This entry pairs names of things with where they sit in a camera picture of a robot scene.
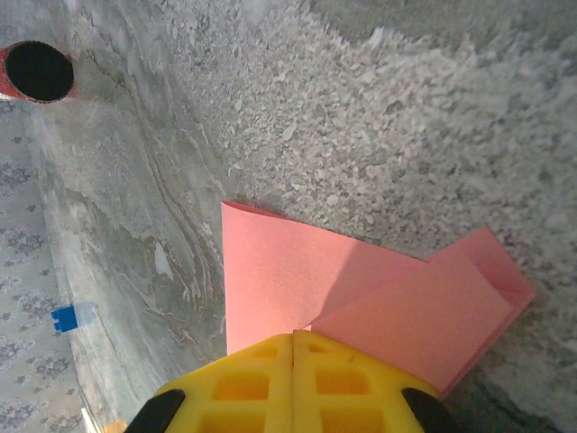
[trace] yellow plastic object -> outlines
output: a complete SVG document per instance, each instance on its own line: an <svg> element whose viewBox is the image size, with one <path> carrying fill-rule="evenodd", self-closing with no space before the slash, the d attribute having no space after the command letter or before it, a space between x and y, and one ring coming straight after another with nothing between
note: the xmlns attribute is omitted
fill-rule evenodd
<svg viewBox="0 0 577 433"><path fill-rule="evenodd" d="M166 433L289 433L292 335L271 337L169 382L186 394Z"/></svg>
<svg viewBox="0 0 577 433"><path fill-rule="evenodd" d="M182 376L156 395L185 393L163 433L423 433L406 388L438 398L410 374L295 331Z"/></svg>
<svg viewBox="0 0 577 433"><path fill-rule="evenodd" d="M293 432L423 432L401 392L437 398L427 383L308 331L294 332L293 356Z"/></svg>

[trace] black circular opening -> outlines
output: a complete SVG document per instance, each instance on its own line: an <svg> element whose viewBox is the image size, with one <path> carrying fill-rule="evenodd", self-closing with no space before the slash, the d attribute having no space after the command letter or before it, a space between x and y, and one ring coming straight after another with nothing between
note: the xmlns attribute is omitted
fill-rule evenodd
<svg viewBox="0 0 577 433"><path fill-rule="evenodd" d="M10 50L5 61L6 74L24 95L38 101L57 101L74 84L72 63L50 45L27 41Z"/></svg>

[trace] red cylinder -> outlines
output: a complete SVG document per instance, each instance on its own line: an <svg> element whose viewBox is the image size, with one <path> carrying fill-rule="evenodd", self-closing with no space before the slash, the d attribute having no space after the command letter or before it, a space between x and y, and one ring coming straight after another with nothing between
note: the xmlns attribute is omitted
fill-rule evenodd
<svg viewBox="0 0 577 433"><path fill-rule="evenodd" d="M0 51L0 99L48 104L69 96L74 87L72 63L39 41L22 41Z"/></svg>

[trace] folded pink paper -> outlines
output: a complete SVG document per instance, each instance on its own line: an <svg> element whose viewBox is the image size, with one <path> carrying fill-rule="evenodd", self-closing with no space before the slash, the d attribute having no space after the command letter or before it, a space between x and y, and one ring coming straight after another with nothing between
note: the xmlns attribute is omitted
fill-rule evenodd
<svg viewBox="0 0 577 433"><path fill-rule="evenodd" d="M228 353L310 328L446 394L534 292L481 229L427 264L252 207L223 204Z"/></svg>

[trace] floral pattern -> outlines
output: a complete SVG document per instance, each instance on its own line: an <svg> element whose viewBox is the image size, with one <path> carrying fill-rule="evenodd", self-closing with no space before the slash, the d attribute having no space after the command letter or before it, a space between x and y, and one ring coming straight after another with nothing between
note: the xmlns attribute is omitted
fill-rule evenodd
<svg viewBox="0 0 577 433"><path fill-rule="evenodd" d="M0 101L0 431L84 432L69 339L50 317L60 295L18 104Z"/></svg>

